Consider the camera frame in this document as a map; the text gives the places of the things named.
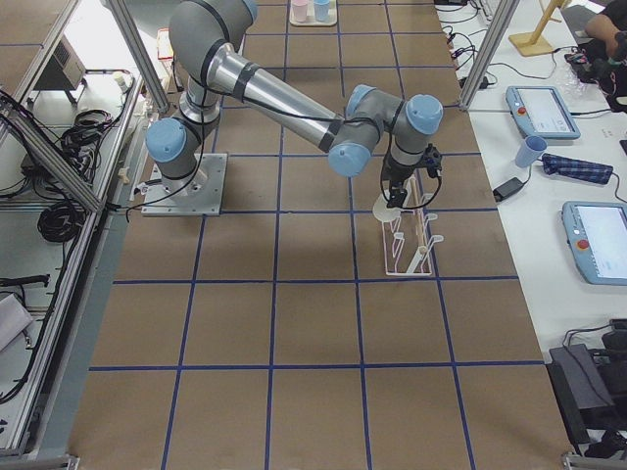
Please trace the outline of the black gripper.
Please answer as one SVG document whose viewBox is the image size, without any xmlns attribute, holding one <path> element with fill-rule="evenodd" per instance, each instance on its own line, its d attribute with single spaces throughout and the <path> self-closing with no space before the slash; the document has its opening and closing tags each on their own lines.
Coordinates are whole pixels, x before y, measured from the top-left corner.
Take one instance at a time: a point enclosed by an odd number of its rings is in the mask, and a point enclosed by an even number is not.
<svg viewBox="0 0 627 470">
<path fill-rule="evenodd" d="M 420 167 L 421 163 L 402 164 L 391 155 L 384 157 L 381 181 L 388 182 L 388 188 L 384 191 L 387 209 L 402 208 L 404 206 L 408 195 L 408 191 L 404 188 L 405 181 Z"/>
</svg>

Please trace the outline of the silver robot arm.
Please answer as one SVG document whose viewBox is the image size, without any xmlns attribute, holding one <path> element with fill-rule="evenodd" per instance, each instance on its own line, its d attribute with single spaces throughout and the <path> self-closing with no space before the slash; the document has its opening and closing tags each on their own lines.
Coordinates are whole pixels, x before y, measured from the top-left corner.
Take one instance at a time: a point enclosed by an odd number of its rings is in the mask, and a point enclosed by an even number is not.
<svg viewBox="0 0 627 470">
<path fill-rule="evenodd" d="M 379 184 L 389 209 L 407 208 L 406 182 L 417 169 L 442 178 L 442 157 L 431 143 L 444 113 L 438 99 L 418 94 L 403 100 L 360 84 L 340 116 L 238 54 L 257 14 L 254 1 L 181 1 L 174 9 L 169 40 L 189 85 L 178 111 L 152 124 L 146 135 L 167 193 L 196 182 L 196 152 L 217 127 L 222 96 L 251 106 L 311 142 L 345 177 L 360 174 L 387 136 Z"/>
</svg>

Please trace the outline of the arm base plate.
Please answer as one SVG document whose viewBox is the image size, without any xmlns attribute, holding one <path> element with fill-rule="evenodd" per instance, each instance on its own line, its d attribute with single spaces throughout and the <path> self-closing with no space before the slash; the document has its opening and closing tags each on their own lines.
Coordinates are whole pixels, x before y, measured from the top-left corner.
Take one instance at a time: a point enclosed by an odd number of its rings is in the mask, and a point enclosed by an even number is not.
<svg viewBox="0 0 627 470">
<path fill-rule="evenodd" d="M 221 210 L 222 193 L 228 155 L 226 153 L 195 155 L 200 161 L 193 179 L 163 179 L 156 164 L 152 177 L 159 183 L 149 185 L 145 194 L 145 205 L 141 212 L 145 216 L 218 216 Z"/>
</svg>

